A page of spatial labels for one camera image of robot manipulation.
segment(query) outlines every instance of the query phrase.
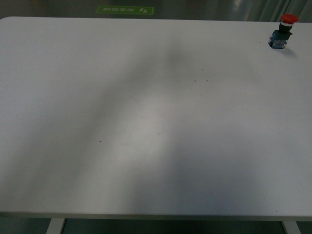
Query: green sign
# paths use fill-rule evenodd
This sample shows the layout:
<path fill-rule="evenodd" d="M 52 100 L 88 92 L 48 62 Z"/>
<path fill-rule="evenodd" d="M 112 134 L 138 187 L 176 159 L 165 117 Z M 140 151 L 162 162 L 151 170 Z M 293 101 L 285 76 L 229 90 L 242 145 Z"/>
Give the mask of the green sign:
<path fill-rule="evenodd" d="M 149 6 L 99 6 L 97 13 L 153 15 L 154 8 Z"/>

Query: table surface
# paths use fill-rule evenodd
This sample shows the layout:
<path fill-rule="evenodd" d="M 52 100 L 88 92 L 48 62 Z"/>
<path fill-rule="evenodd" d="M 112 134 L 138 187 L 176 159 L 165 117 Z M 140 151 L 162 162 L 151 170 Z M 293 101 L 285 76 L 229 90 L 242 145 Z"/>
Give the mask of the table surface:
<path fill-rule="evenodd" d="M 0 20 L 0 215 L 312 220 L 312 24 Z"/>

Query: floor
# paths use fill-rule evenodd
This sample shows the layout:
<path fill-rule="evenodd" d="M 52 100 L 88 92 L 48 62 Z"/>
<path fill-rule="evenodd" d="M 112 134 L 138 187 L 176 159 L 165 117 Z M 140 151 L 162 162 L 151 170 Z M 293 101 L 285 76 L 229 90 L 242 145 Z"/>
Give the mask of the floor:
<path fill-rule="evenodd" d="M 283 1 L 272 0 L 269 6 L 267 2 L 266 0 L 1 0 L 0 19 L 9 16 L 29 16 L 279 21 L 278 9 L 282 10 L 282 8 L 278 4 Z M 150 6 L 154 7 L 155 11 L 153 15 L 96 13 L 100 5 Z M 47 231 L 49 222 L 50 219 L 46 218 L 0 218 L 0 234 L 44 234 Z M 297 224 L 302 234 L 312 234 L 311 222 L 298 222 Z M 267 221 L 98 219 L 68 219 L 63 231 L 63 234 L 99 233 L 283 234 L 284 231 L 280 222 Z"/>
<path fill-rule="evenodd" d="M 45 234 L 48 218 L 0 218 L 0 234 Z M 297 222 L 312 234 L 311 222 Z M 280 222 L 68 219 L 63 234 L 284 234 Z"/>

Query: table leg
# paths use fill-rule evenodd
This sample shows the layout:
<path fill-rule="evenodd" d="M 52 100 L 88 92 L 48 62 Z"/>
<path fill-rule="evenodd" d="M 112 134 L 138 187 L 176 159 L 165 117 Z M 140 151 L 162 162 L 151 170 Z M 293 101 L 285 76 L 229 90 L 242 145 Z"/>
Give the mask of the table leg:
<path fill-rule="evenodd" d="M 301 234 L 295 221 L 282 221 L 285 234 Z"/>
<path fill-rule="evenodd" d="M 46 234 L 62 234 L 65 218 L 52 218 Z"/>

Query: white table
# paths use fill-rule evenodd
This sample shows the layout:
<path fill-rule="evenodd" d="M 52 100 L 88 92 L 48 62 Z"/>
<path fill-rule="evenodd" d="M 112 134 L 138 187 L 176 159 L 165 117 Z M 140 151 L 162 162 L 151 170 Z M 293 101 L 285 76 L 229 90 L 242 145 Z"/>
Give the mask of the white table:
<path fill-rule="evenodd" d="M 312 24 L 0 21 L 0 215 L 312 220 Z"/>

